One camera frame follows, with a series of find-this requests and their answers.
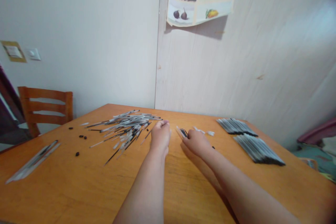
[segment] light switch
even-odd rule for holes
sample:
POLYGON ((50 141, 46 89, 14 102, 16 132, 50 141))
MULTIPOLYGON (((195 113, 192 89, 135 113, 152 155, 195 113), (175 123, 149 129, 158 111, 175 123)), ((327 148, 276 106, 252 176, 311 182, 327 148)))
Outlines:
POLYGON ((41 57, 39 55, 37 48, 27 48, 26 54, 28 54, 28 57, 31 60, 41 60, 41 57))
POLYGON ((9 54, 11 57, 14 57, 14 58, 22 58, 22 54, 20 53, 19 49, 18 49, 16 46, 5 45, 5 47, 6 47, 6 49, 7 49, 8 54, 9 54))
POLYGON ((27 63, 20 45, 16 41, 1 41, 10 61, 27 63))

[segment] fruit illustration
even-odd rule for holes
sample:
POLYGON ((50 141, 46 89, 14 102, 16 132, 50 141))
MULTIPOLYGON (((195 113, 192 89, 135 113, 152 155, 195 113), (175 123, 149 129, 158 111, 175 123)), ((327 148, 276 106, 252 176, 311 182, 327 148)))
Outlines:
POLYGON ((185 10, 184 8, 183 8, 183 10, 184 10, 184 12, 182 13, 181 18, 182 18, 183 20, 187 20, 188 18, 187 18, 186 10, 185 10))
POLYGON ((179 18, 180 17, 180 13, 179 10, 174 12, 174 18, 179 18))
POLYGON ((210 9, 206 11, 205 18, 212 18, 218 15, 218 11, 210 9))

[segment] pile of pens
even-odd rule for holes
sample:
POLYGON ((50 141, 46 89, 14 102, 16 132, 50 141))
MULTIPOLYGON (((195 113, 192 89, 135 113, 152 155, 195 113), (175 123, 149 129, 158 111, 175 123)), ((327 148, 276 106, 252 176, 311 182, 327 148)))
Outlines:
POLYGON ((188 133, 186 132, 185 129, 183 129, 183 128, 179 128, 178 126, 176 126, 176 128, 177 128, 177 130, 180 131, 180 134, 181 134, 182 137, 189 138, 188 133))
POLYGON ((258 135, 246 123, 234 118, 217 119, 217 122, 230 135, 237 135, 234 139, 254 163, 286 165, 263 140, 256 138, 258 135))
POLYGON ((52 144, 45 146, 40 150, 32 159, 30 159, 24 166, 21 167, 12 177, 10 177, 6 184, 11 181, 17 181, 27 177, 32 173, 36 167, 38 167, 51 153, 54 152, 60 146, 58 140, 52 142, 52 144))
POLYGON ((286 165, 260 138, 243 134, 235 136, 234 139, 245 150, 254 163, 286 165))
MULTIPOLYGON (((117 149, 117 151, 110 157, 110 159, 105 163, 105 165, 117 154, 118 151, 121 151, 120 155, 117 157, 117 159, 124 153, 124 151, 135 141, 139 138, 142 131, 144 131, 152 122, 149 122, 150 120, 162 120, 161 117, 158 117, 156 115, 147 114, 147 113, 138 113, 139 110, 131 110, 126 113, 115 115, 111 120, 98 122, 89 126, 86 126, 85 128, 91 128, 94 126, 99 125, 111 125, 113 126, 108 127, 106 129, 99 130, 101 133, 105 132, 104 137, 108 137, 110 135, 113 135, 99 143, 96 143, 90 148, 101 144, 103 142, 106 142, 109 139, 112 140, 118 140, 116 145, 113 147, 113 149, 117 149, 118 146, 120 147, 117 149)), ((145 141, 145 139, 149 136, 149 133, 144 138, 141 144, 145 141)))
POLYGON ((217 119, 216 120, 223 129, 230 135, 242 135, 242 134, 249 134, 251 136, 257 137, 258 135, 251 130, 251 128, 244 122, 239 121, 237 119, 217 119))

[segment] wooden table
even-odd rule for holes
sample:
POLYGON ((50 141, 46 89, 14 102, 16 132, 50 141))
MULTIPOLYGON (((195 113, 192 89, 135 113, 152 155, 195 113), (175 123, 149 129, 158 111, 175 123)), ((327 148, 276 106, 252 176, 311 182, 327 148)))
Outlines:
MULTIPOLYGON (((79 125, 108 120, 132 109, 138 108, 107 104, 1 154, 0 219, 18 224, 111 223, 132 186, 151 139, 148 137, 140 146, 146 135, 143 132, 118 160, 113 158, 104 167, 115 143, 107 141, 89 149, 103 139, 102 134, 79 125), (87 140, 79 138, 81 134, 87 140), (60 147, 32 174, 5 185, 43 146, 56 139, 62 143, 60 147)), ((214 137, 207 136, 211 144, 303 223, 330 222, 336 186, 253 125, 249 124, 286 162, 285 167, 254 164, 217 124, 216 117, 147 108, 140 111, 169 120, 173 131, 165 169, 165 223, 234 223, 230 206, 213 173, 181 145, 176 125, 214 131, 214 137)))

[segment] chair backrest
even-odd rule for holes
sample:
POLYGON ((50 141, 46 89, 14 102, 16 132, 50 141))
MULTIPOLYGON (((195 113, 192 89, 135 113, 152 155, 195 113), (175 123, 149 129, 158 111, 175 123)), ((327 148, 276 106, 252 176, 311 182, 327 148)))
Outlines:
POLYGON ((72 120, 72 92, 28 88, 25 86, 18 87, 18 90, 29 131, 34 138, 40 134, 37 123, 62 125, 72 120), (31 101, 30 98, 55 99, 65 102, 65 105, 31 101), (64 114, 64 116, 34 114, 34 111, 55 111, 64 114))

